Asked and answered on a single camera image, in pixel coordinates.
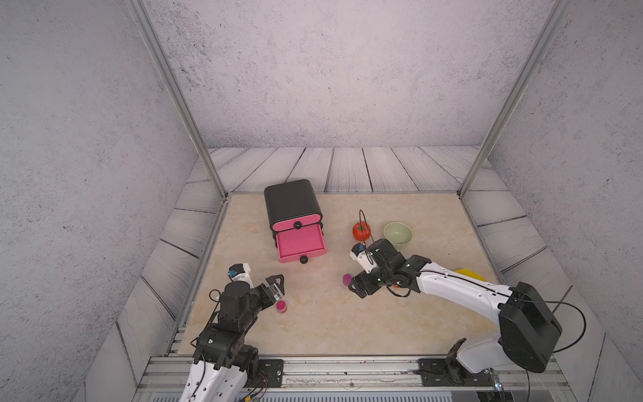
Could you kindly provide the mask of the magenta paint can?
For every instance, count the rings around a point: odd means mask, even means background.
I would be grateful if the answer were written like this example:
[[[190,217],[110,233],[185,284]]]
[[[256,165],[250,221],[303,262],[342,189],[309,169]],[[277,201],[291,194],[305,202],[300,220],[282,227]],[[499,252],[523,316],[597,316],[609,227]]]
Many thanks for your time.
[[[287,304],[285,301],[281,300],[276,303],[276,309],[279,313],[283,314],[287,311]]]

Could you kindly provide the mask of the black pink drawer cabinet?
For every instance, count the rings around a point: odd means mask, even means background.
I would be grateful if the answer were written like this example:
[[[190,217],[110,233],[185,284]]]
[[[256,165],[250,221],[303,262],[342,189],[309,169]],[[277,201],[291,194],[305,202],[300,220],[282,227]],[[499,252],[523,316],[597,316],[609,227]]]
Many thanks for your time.
[[[265,188],[264,197],[279,262],[305,265],[328,252],[323,213],[309,180],[271,185]]]

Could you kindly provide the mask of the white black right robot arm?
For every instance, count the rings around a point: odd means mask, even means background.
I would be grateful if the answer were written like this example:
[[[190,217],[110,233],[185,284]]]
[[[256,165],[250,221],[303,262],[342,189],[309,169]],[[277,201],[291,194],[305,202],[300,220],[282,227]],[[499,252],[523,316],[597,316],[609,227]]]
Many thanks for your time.
[[[441,297],[496,325],[497,331],[489,337],[460,340],[452,348],[455,361],[468,372],[477,374],[511,363],[532,373],[546,370],[562,327],[533,286],[492,284],[423,256],[405,258],[387,239],[371,246],[358,243],[350,256],[363,270],[353,277],[349,289],[361,298],[398,286]]]

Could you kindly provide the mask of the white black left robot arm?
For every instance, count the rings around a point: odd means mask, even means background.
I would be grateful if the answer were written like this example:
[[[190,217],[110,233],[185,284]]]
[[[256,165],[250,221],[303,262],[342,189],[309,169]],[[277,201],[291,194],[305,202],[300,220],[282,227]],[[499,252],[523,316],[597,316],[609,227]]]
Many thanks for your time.
[[[259,314],[285,295],[283,275],[269,276],[252,287],[232,281],[219,296],[217,309],[196,338],[193,364],[182,401],[250,401],[267,390],[259,351],[245,337]]]

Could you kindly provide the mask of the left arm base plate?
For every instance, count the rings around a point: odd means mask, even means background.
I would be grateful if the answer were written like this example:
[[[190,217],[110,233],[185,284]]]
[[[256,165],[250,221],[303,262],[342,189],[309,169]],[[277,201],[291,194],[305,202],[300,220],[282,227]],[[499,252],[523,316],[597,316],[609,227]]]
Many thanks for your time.
[[[258,358],[246,368],[246,388],[281,388],[285,361],[283,359]]]

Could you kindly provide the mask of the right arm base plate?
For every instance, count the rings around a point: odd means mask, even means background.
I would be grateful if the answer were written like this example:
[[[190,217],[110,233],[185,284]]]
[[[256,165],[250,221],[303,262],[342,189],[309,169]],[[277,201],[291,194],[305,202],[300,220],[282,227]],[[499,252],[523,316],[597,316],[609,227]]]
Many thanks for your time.
[[[447,358],[422,358],[418,360],[418,369],[425,387],[493,387],[495,381],[489,373],[472,374],[457,360]]]

